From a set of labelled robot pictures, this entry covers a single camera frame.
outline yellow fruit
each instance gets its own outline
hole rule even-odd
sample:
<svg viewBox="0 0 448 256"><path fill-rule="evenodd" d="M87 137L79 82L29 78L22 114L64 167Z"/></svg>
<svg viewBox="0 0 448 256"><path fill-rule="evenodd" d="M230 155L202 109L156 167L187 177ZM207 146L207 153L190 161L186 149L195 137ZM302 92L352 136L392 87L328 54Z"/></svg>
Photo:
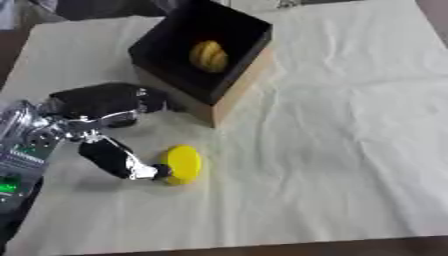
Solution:
<svg viewBox="0 0 448 256"><path fill-rule="evenodd" d="M204 71L219 73L226 68L228 55L216 41L208 40L193 47L190 62Z"/></svg>
<svg viewBox="0 0 448 256"><path fill-rule="evenodd" d="M224 51L217 52L209 63L209 71L214 73L222 72L227 66L227 54Z"/></svg>
<svg viewBox="0 0 448 256"><path fill-rule="evenodd" d="M202 49L205 47L205 43L206 42L201 42L197 44L190 52L190 62L195 66L199 65L199 59L201 57Z"/></svg>

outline green light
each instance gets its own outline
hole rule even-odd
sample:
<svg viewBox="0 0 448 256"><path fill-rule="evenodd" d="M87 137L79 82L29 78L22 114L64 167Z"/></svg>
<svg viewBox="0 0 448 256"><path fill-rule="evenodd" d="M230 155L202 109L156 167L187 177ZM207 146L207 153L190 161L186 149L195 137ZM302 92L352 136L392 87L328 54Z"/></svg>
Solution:
<svg viewBox="0 0 448 256"><path fill-rule="evenodd" d="M0 192L14 193L17 189L17 185L12 184L0 184Z"/></svg>

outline wooden table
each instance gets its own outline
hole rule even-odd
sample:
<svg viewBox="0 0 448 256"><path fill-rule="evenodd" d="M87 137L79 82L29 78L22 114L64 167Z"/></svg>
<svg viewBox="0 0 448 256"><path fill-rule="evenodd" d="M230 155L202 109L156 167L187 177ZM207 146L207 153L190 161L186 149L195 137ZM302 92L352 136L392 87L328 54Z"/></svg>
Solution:
<svg viewBox="0 0 448 256"><path fill-rule="evenodd" d="M0 31L0 88L24 46L29 31ZM442 256L448 255L448 236L347 242L253 246L173 252L104 254L103 256Z"/></svg>

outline black box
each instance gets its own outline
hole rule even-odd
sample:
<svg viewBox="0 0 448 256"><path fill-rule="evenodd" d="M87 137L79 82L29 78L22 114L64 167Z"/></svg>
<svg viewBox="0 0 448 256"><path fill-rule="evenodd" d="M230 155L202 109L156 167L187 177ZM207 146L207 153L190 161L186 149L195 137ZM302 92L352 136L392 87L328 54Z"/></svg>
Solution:
<svg viewBox="0 0 448 256"><path fill-rule="evenodd" d="M220 113L219 118L214 117L217 113L213 110L204 113L197 108L219 107L218 103L248 71L271 39L271 24L209 0L194 0L173 11L138 40L129 53L144 84L163 89L172 87L167 91L180 98L180 103L185 104L192 114L215 126L236 99L229 100L233 103L220 104L226 105L226 110L218 112L226 113ZM190 63L192 48L206 40L218 42L228 54L229 63L224 72L207 73ZM247 86L239 87L244 89L238 91L244 91ZM185 97L192 99L186 103ZM188 102L191 100L197 102L190 106Z"/></svg>

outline green display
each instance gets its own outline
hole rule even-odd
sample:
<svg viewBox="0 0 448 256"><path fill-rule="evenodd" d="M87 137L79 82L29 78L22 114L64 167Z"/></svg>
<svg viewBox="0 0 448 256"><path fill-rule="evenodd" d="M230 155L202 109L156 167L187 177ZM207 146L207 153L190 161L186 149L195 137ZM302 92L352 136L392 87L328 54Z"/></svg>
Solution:
<svg viewBox="0 0 448 256"><path fill-rule="evenodd" d="M19 186L20 178L19 177L2 177L0 178L0 192L3 193L14 193Z"/></svg>
<svg viewBox="0 0 448 256"><path fill-rule="evenodd" d="M0 184L0 192L14 193L17 189L17 185L13 184Z"/></svg>

